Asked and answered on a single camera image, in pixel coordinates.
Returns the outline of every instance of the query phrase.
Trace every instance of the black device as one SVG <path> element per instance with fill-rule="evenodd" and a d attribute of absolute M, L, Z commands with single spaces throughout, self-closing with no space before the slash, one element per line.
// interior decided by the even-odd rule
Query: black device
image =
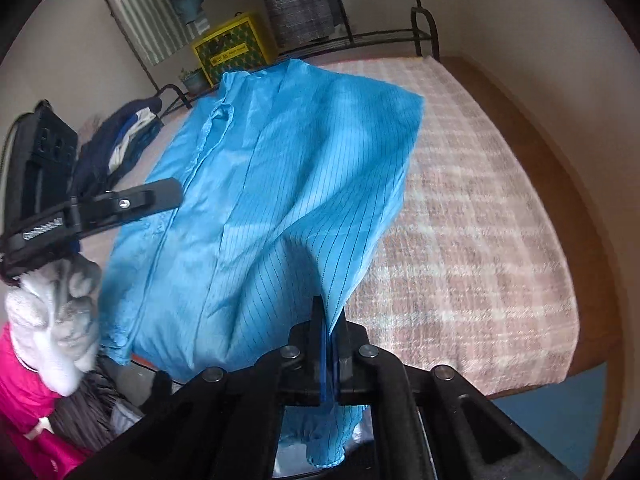
<path fill-rule="evenodd" d="M 285 406 L 319 406 L 332 383 L 339 404 L 371 405 L 376 465 L 366 478 L 576 479 L 453 368 L 403 365 L 344 313 L 329 341 L 325 326 L 316 297 L 286 346 L 235 372 L 207 368 L 66 478 L 270 479 Z M 315 478 L 360 478 L 336 472 Z"/>
<path fill-rule="evenodd" d="M 78 252 L 81 238 L 178 207 L 182 187 L 172 178 L 119 192 L 70 196 L 78 135 L 46 101 L 11 127 L 0 159 L 2 235 L 0 277 L 17 277 Z"/>

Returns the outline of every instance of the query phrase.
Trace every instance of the potted plant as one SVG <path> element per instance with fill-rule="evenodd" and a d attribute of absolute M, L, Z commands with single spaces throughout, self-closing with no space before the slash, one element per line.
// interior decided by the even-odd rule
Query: potted plant
<path fill-rule="evenodd" d="M 209 80 L 204 75 L 204 72 L 201 68 L 191 70 L 190 72 L 182 69 L 182 71 L 180 72 L 180 81 L 182 81 L 182 84 L 187 89 L 187 92 L 192 96 L 202 94 L 203 92 L 211 88 Z"/>

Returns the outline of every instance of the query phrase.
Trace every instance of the yellow label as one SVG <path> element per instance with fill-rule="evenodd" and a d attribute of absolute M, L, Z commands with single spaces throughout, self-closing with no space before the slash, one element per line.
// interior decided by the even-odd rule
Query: yellow label
<path fill-rule="evenodd" d="M 229 61 L 231 58 L 240 56 L 240 54 L 244 54 L 245 52 L 249 52 L 249 47 L 246 46 L 246 43 L 241 43 L 236 45 L 233 48 L 225 50 L 224 52 L 217 54 L 211 58 L 211 65 L 217 66 L 225 61 Z"/>

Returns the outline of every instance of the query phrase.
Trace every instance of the yellow box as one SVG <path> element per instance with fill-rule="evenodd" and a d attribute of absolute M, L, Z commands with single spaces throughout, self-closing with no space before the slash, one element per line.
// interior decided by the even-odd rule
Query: yellow box
<path fill-rule="evenodd" d="M 255 70 L 278 57 L 278 47 L 260 16 L 245 13 L 191 45 L 212 86 L 225 72 Z"/>

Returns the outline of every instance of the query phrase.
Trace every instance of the green and white striped cloth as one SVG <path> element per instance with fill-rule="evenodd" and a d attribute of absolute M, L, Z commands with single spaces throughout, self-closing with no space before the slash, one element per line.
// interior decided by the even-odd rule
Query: green and white striped cloth
<path fill-rule="evenodd" d="M 180 22 L 170 0 L 113 0 L 140 54 L 153 65 L 196 40 L 209 23 L 202 16 L 189 25 Z"/>

